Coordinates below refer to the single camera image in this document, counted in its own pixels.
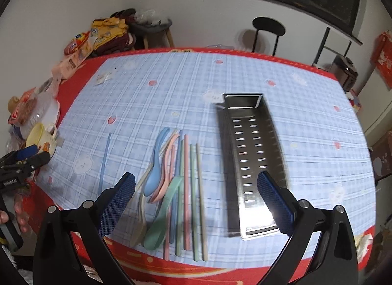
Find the screw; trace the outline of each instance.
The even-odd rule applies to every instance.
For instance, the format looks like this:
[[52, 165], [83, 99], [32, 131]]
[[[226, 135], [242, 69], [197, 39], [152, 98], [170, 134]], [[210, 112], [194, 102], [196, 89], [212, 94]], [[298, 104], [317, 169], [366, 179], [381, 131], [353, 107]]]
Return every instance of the screw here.
[[301, 208], [307, 209], [309, 208], [309, 202], [306, 200], [299, 200], [299, 206]]
[[87, 200], [83, 202], [83, 208], [89, 209], [94, 205], [94, 202], [91, 200]]
[[48, 213], [53, 213], [56, 209], [57, 209], [57, 208], [56, 208], [54, 205], [51, 205], [51, 206], [48, 208]]
[[338, 205], [336, 209], [338, 210], [339, 213], [344, 213], [344, 207], [342, 205]]

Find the cardboard box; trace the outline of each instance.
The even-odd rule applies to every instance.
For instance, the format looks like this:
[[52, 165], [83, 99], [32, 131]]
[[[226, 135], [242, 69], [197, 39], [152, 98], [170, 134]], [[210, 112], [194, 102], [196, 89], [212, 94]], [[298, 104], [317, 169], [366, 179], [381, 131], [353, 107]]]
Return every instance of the cardboard box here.
[[373, 145], [370, 154], [375, 179], [392, 174], [392, 129]]

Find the blue gripper pad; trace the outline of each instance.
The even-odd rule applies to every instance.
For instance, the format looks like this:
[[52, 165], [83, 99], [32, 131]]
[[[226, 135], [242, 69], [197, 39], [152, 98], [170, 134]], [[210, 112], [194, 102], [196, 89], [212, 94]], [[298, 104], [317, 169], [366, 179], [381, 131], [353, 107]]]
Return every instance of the blue gripper pad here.
[[259, 173], [257, 189], [268, 210], [271, 211], [279, 231], [290, 237], [294, 230], [294, 213], [280, 195], [280, 187], [278, 187], [267, 171]]
[[16, 152], [16, 161], [22, 161], [24, 159], [30, 158], [31, 156], [38, 153], [38, 147], [36, 145], [28, 146], [24, 149], [20, 149]]
[[113, 190], [114, 194], [105, 209], [102, 211], [100, 217], [98, 233], [101, 238], [113, 232], [129, 200], [135, 193], [135, 188], [135, 177], [131, 173], [125, 173], [113, 189], [108, 189]]

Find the mug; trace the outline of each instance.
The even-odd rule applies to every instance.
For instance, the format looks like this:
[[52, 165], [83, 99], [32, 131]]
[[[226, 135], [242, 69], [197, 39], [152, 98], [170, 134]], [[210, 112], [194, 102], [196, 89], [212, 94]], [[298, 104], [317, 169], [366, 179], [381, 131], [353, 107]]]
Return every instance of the mug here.
[[50, 157], [52, 157], [56, 151], [56, 135], [57, 128], [54, 124], [50, 123], [45, 128], [42, 123], [37, 123], [27, 137], [26, 147], [36, 145], [38, 152], [47, 151]]

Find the white wall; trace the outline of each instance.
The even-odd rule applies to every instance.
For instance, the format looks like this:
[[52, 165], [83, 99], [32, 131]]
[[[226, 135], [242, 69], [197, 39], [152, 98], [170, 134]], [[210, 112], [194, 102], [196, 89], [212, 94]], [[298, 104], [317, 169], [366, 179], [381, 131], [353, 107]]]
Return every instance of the white wall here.
[[10, 1], [0, 17], [0, 156], [8, 138], [9, 98], [49, 78], [68, 41], [119, 7], [119, 0]]
[[[173, 20], [171, 28], [176, 46], [233, 45], [248, 49], [253, 42], [252, 20], [258, 16], [272, 17], [287, 30], [280, 38], [276, 55], [312, 64], [327, 24], [292, 8], [264, 0], [122, 0], [123, 7], [154, 8], [165, 12]], [[359, 31], [362, 46], [353, 44], [348, 56], [359, 72], [355, 89], [371, 73], [369, 59], [375, 38], [392, 28], [392, 20], [380, 0], [367, 0], [363, 23]], [[242, 42], [247, 32], [248, 47]], [[260, 32], [261, 51], [272, 53], [275, 37]]]
[[358, 120], [369, 146], [392, 128], [392, 91], [376, 68], [358, 96], [362, 108]]

